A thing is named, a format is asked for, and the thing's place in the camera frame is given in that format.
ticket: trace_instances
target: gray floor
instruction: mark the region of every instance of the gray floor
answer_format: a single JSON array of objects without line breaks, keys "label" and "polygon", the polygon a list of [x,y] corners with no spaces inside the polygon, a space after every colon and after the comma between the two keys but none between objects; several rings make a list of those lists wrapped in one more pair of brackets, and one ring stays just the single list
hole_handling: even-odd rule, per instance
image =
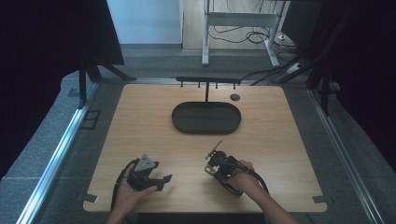
[{"label": "gray floor", "polygon": [[[180,49],[123,48],[125,66],[118,68],[138,82],[170,82],[177,76],[243,77],[270,68],[264,51],[216,51],[210,65],[201,66],[199,51]],[[87,192],[106,133],[126,81],[100,68],[103,81],[92,98],[89,110],[99,110],[94,129],[80,129],[56,175],[35,223],[104,223],[107,213],[88,213],[78,198]],[[258,74],[249,77],[256,80]],[[314,100],[304,86],[306,75],[282,85],[312,162],[328,210],[317,214],[293,214],[302,223],[373,223],[366,215],[347,172],[320,119]],[[268,81],[260,85],[269,85]],[[29,200],[35,185],[78,107],[78,74],[70,74],[62,83],[53,108],[34,138],[11,170],[0,182],[0,223],[15,223]],[[346,151],[371,193],[384,223],[396,220],[396,174],[387,165],[373,143],[341,107],[335,95],[330,97],[330,119]],[[83,122],[82,127],[91,123]]]}]

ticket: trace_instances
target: wooden table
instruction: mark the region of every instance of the wooden table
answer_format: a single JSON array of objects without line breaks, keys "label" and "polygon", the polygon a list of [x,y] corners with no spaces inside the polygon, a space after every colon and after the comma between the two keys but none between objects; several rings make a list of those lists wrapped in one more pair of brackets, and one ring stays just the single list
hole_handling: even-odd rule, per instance
[{"label": "wooden table", "polygon": [[[240,95],[234,102],[230,95]],[[151,178],[173,175],[163,191],[154,192],[136,207],[138,213],[250,213],[260,208],[246,194],[232,195],[204,171],[205,156],[222,139],[218,150],[238,160],[252,161],[268,189],[289,212],[324,212],[311,162],[283,90],[279,87],[219,86],[210,88],[209,101],[228,102],[242,114],[240,127],[230,134],[185,134],[177,131],[171,114],[187,101],[204,101],[205,87],[197,85],[140,85],[124,87],[97,163],[87,211],[109,211],[114,183],[125,165],[144,153],[160,166]]]}]

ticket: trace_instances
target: human hand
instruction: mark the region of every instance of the human hand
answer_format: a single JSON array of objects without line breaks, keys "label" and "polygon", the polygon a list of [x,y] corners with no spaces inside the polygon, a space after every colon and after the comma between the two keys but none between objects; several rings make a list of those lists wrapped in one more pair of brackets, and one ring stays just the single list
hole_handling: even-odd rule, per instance
[{"label": "human hand", "polygon": [[157,186],[152,186],[141,191],[133,189],[128,184],[126,178],[133,168],[134,164],[131,164],[119,184],[116,201],[107,223],[120,223],[120,221],[134,209],[140,199],[157,190]]},{"label": "human hand", "polygon": [[[239,161],[240,163],[246,165],[250,170],[254,170],[251,161]],[[225,184],[232,185],[235,189],[244,191],[247,195],[257,188],[261,189],[259,181],[252,175],[248,175],[240,169],[236,169],[234,174],[222,181]]]}]

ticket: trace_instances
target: black bar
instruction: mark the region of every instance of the black bar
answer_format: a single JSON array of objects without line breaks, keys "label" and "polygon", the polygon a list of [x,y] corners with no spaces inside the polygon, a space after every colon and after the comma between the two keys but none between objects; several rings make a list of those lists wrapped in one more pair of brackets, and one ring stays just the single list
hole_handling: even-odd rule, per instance
[{"label": "black bar", "polygon": [[205,102],[209,101],[209,82],[206,82]]},{"label": "black bar", "polygon": [[218,78],[218,77],[176,77],[176,81],[219,82],[219,83],[241,84],[241,79],[238,78]]},{"label": "black bar", "polygon": [[78,108],[81,109],[85,103],[87,102],[87,83],[86,83],[86,76],[85,76],[85,64],[84,59],[81,58],[78,70],[78,77],[79,77],[79,105]]}]

